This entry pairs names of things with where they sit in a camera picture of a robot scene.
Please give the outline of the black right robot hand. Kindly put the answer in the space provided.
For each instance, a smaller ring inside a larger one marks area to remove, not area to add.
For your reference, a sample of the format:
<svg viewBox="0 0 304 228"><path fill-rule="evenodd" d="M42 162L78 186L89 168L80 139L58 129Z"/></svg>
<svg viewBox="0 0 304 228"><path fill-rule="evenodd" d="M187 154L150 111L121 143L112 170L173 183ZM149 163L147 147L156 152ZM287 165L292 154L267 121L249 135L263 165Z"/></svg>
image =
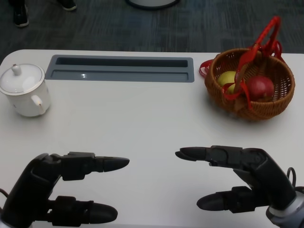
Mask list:
<svg viewBox="0 0 304 228"><path fill-rule="evenodd" d="M232 168L247 184L199 199L197 206L202 210L243 213L263 206L283 210L296 198L289 178L262 149L230 146L187 147L181 148L175 155L183 160L206 161L210 166Z"/></svg>

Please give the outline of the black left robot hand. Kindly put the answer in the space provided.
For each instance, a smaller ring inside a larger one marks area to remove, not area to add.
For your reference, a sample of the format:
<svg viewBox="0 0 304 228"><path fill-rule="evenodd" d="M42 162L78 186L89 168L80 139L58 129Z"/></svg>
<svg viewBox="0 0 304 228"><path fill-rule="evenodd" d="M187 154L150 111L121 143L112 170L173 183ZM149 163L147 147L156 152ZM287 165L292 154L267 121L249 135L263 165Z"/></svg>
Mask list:
<svg viewBox="0 0 304 228"><path fill-rule="evenodd" d="M35 221L53 226L79 227L82 224L104 224L116 220L115 208L93 201L78 201L75 197L49 197L59 181L79 181L92 172L110 172L124 168L129 159L96 156L88 152L66 155L41 154L24 169L4 207L0 210L2 228L29 228Z"/></svg>

